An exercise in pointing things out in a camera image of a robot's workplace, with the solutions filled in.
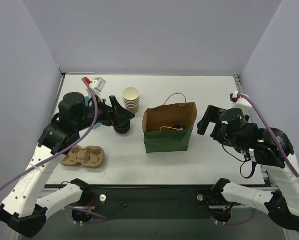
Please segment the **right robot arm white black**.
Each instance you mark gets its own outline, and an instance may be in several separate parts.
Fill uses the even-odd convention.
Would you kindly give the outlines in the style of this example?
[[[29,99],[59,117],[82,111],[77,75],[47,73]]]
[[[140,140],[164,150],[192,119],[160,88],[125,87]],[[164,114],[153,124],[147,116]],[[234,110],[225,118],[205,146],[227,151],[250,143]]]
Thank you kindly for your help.
[[[294,147],[281,130],[258,128],[248,120],[240,108],[226,110],[209,105],[197,125],[197,133],[204,135],[209,124],[214,123],[211,138],[244,155],[252,167],[264,168],[278,189],[257,190],[220,178],[210,198],[217,204],[226,201],[249,206],[267,214],[278,226],[299,231],[299,165]]]

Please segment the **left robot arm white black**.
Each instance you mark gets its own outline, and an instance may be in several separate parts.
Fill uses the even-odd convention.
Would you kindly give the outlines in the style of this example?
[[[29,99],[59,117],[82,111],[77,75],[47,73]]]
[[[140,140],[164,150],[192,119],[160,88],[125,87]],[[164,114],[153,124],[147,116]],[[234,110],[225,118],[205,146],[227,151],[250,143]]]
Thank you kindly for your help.
[[[88,133],[101,123],[113,127],[119,134],[127,133],[135,114],[123,108],[115,96],[110,96],[111,106],[105,100],[92,97],[85,100],[83,94],[66,94],[58,105],[59,112],[44,129],[38,140],[25,175],[20,178],[11,193],[0,203],[0,221],[15,232],[32,238],[44,227],[48,218],[73,203],[87,205],[91,199],[90,185],[80,179],[70,181],[62,189],[41,198],[48,179],[60,161]]]

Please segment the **black cup lid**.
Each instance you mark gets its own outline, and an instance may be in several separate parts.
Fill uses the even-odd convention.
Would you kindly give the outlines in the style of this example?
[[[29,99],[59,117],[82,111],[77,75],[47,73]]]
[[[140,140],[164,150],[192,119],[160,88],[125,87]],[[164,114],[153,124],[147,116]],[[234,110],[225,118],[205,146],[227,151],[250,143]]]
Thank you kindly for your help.
[[[186,129],[185,126],[183,126],[182,124],[176,124],[173,126],[174,129],[179,130],[179,131],[183,131]]]

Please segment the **green paper bag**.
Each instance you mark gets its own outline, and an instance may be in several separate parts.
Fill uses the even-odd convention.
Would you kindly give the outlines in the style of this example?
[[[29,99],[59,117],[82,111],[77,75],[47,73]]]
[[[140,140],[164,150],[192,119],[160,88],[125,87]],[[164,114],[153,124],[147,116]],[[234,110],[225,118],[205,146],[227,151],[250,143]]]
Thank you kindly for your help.
[[[164,104],[148,108],[142,119],[145,152],[168,153],[186,152],[197,119],[197,105],[194,102]],[[176,130],[175,125],[183,125],[184,130]]]

